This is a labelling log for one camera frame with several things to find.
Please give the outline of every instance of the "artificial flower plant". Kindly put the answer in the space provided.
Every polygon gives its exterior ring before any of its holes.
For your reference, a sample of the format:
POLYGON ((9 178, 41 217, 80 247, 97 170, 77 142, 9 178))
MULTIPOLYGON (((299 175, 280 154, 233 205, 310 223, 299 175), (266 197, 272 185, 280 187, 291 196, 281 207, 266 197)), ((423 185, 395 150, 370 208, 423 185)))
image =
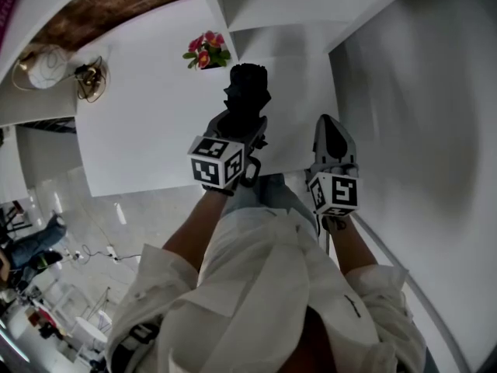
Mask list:
POLYGON ((183 58, 193 59, 188 64, 188 68, 196 68, 199 65, 200 69, 204 69, 215 64, 226 66, 226 61, 231 58, 231 54, 228 50, 222 49, 222 44, 224 44, 223 36, 211 30, 192 40, 188 46, 188 52, 183 54, 183 58))

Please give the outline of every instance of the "white shirt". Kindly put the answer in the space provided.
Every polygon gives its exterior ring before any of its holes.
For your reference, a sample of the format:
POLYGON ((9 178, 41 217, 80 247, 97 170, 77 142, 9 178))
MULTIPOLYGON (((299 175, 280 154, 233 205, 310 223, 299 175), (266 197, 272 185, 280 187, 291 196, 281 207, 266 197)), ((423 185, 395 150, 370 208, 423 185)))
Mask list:
POLYGON ((113 318, 107 360, 133 326, 159 315, 137 372, 275 372, 297 346, 309 305, 338 373, 395 373, 398 359, 421 373, 426 346, 404 279, 385 266, 344 277, 296 211, 237 210, 218 223, 200 275, 182 257, 145 245, 113 318))

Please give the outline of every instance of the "blue jeans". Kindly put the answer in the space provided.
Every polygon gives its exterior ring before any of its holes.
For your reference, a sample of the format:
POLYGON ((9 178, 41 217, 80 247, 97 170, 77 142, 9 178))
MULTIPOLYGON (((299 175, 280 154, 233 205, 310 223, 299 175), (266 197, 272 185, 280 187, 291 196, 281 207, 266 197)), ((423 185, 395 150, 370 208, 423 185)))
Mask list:
POLYGON ((5 254, 10 260, 12 269, 19 269, 27 264, 32 257, 55 245, 64 237, 66 231, 66 227, 59 225, 57 215, 54 215, 45 229, 8 246, 5 249, 5 254))
POLYGON ((235 195, 228 198, 221 217, 245 207, 284 208, 288 212, 293 208, 316 229, 316 218, 285 185, 283 174, 259 177, 253 188, 239 185, 235 195))

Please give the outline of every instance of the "flower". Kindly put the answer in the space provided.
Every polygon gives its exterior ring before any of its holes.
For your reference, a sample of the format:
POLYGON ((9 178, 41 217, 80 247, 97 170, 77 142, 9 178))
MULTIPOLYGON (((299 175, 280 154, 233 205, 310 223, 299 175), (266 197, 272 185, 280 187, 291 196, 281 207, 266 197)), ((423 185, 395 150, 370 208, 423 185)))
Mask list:
POLYGON ((205 33, 205 38, 212 47, 219 48, 224 43, 223 35, 209 30, 205 33))
POLYGON ((190 44, 188 45, 188 52, 189 53, 195 52, 202 45, 202 41, 203 41, 203 34, 200 35, 198 39, 195 39, 190 42, 190 44))
POLYGON ((209 65, 209 62, 210 62, 209 53, 205 50, 201 51, 199 53, 199 68, 200 69, 205 68, 206 66, 209 65))

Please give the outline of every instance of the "rolled-up sleeve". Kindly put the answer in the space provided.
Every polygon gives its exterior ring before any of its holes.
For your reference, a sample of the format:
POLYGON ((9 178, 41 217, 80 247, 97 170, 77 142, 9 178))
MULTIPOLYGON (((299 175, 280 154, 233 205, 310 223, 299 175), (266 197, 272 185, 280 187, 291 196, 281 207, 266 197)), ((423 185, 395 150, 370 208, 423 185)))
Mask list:
POLYGON ((180 295, 196 287, 198 273, 177 254, 145 245, 137 276, 113 317, 109 344, 130 328, 163 315, 180 295))
POLYGON ((421 373, 426 343, 412 321, 412 313, 401 291, 406 275, 407 271, 397 267, 372 265, 350 271, 346 279, 363 299, 381 341, 395 347, 397 359, 407 371, 421 373))

